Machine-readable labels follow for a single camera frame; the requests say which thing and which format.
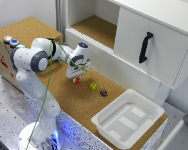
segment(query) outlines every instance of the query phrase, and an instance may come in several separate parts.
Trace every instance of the white plastic bin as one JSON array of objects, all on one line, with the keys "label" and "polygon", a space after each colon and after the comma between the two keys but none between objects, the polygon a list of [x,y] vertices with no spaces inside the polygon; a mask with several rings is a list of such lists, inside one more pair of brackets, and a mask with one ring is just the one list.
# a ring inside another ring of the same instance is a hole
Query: white plastic bin
[{"label": "white plastic bin", "polygon": [[113,145],[130,149],[163,113],[163,108],[130,89],[91,120]]}]

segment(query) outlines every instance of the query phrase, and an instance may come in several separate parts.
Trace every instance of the handle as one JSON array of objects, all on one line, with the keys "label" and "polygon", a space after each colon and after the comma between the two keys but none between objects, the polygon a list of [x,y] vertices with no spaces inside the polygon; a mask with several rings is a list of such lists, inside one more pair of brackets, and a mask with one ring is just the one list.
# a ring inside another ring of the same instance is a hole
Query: handle
[{"label": "handle", "polygon": [[147,57],[145,57],[147,45],[148,45],[148,40],[152,38],[154,35],[150,32],[147,32],[147,36],[143,40],[142,48],[141,48],[141,53],[139,56],[139,63],[142,64],[144,61],[147,60]]}]

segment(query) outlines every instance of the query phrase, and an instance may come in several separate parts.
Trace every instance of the wire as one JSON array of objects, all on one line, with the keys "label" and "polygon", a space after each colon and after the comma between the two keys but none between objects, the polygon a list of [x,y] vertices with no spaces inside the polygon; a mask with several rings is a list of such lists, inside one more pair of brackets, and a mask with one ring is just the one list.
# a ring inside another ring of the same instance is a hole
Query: wire
[{"label": "wire", "polygon": [[51,58],[50,58],[50,59],[51,59],[51,61],[50,61],[50,74],[49,74],[49,79],[48,79],[47,88],[46,88],[46,91],[45,91],[45,97],[44,97],[43,104],[42,104],[41,110],[40,110],[40,112],[39,112],[39,115],[38,115],[38,117],[37,117],[37,119],[36,119],[34,128],[33,128],[32,133],[31,133],[31,135],[30,135],[30,138],[29,138],[29,141],[28,141],[26,150],[27,150],[28,147],[29,147],[29,143],[30,143],[31,138],[32,138],[32,135],[33,135],[33,133],[34,133],[34,129],[35,129],[36,124],[37,124],[37,122],[38,122],[38,120],[39,120],[39,118],[40,118],[40,116],[41,116],[42,111],[43,111],[44,104],[45,104],[45,100],[46,100],[46,96],[47,96],[48,87],[49,87],[49,84],[50,84],[50,78],[51,78],[51,72],[52,72],[52,41],[51,41],[51,43],[50,43],[50,50],[51,50],[51,55],[50,55],[50,57],[51,57]]},{"label": "wire", "polygon": [[75,65],[77,68],[79,68],[79,69],[81,69],[81,70],[83,70],[83,71],[85,71],[85,72],[88,72],[88,70],[86,70],[85,68],[81,68],[81,67],[79,67],[78,65],[76,65],[71,59],[70,59],[70,56],[65,52],[65,50],[63,49],[63,47],[57,42],[57,41],[54,41],[55,43],[57,43],[59,46],[60,46],[60,48],[63,50],[63,52],[65,53],[65,55],[68,57],[68,59],[73,63],[73,65]]}]

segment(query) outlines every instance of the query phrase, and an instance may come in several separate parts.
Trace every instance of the brown box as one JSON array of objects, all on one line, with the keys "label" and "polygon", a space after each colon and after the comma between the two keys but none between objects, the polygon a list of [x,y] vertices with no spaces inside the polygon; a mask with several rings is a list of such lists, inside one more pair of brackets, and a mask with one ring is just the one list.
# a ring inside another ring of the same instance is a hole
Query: brown box
[{"label": "brown box", "polygon": [[20,89],[20,87],[15,79],[16,72],[13,70],[13,64],[10,60],[12,48],[3,43],[5,35],[11,35],[14,39],[19,40],[20,44],[25,45],[27,48],[31,47],[32,41],[36,38],[52,38],[60,44],[63,43],[63,35],[60,32],[47,26],[34,17],[0,28],[0,74],[18,89]]}]

